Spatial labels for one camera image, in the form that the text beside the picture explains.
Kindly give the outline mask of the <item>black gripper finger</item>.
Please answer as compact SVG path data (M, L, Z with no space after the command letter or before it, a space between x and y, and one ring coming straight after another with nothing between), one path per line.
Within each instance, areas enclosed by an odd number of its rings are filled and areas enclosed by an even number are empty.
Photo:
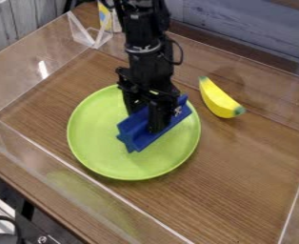
M149 102L149 132L162 132L176 115L176 104L172 102Z
M122 102L128 114L138 112L146 105L148 100L145 98L145 91L140 88L121 86L122 90Z

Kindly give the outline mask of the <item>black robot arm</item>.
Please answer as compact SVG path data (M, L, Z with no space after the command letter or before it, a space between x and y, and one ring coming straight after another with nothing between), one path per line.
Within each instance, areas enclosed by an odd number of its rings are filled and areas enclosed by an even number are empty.
M101 0L117 13L125 37L129 67L118 67L117 82L128 114L149 109L149 132L161 132L176 115L180 91L173 85L174 66L182 63L180 44L166 31L170 12L165 0Z

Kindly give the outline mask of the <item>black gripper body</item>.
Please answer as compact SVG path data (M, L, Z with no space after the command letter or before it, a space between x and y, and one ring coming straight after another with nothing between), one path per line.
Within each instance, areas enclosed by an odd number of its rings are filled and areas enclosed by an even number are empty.
M121 86L140 88L145 91L148 103L172 102L180 96L180 91L172 82L174 66L181 61L174 60L170 51L150 53L128 53L129 67L117 67L116 73L120 77Z

